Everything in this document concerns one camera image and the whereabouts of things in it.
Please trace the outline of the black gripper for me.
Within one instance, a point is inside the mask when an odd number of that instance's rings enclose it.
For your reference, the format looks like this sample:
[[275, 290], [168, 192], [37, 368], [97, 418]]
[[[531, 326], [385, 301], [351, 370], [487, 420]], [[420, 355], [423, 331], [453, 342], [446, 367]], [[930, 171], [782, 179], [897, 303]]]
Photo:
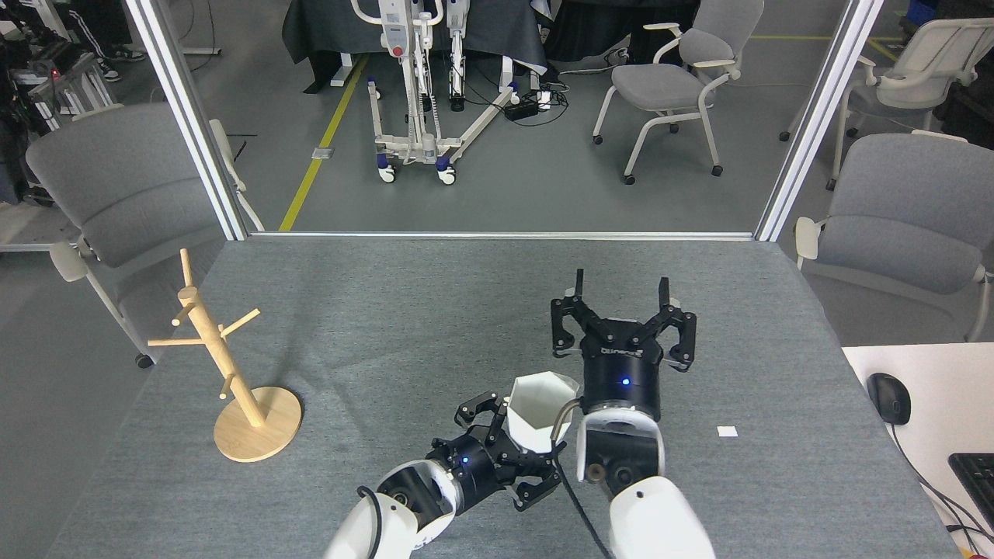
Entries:
[[[456, 516], [504, 488], [512, 493], [515, 509], [525, 512], [561, 483], [549, 453], [501, 453], [498, 459], [490, 456], [487, 446], [497, 443], [507, 415], [506, 404], [492, 391], [459, 404], [454, 421], [467, 429], [466, 434], [451, 441], [434, 439], [426, 454], [427, 460], [437, 461], [454, 478], [459, 489]], [[474, 423], [484, 411], [493, 414], [488, 427]]]
[[[562, 358], [572, 350], [575, 336], [567, 332], [562, 319], [572, 316], [583, 330], [583, 394], [585, 414], [604, 407], [635, 408], [659, 421], [659, 366], [662, 347], [656, 339], [660, 332], [673, 326], [679, 341], [664, 358], [673, 369], [687, 371], [695, 355], [698, 319], [683, 311], [680, 302], [670, 296], [669, 279], [661, 276], [658, 284], [659, 311], [643, 325], [636, 321], [605, 322], [582, 300], [584, 269], [576, 270], [572, 290], [550, 303], [551, 342], [553, 355]], [[631, 346], [629, 337], [638, 330], [638, 345]]]

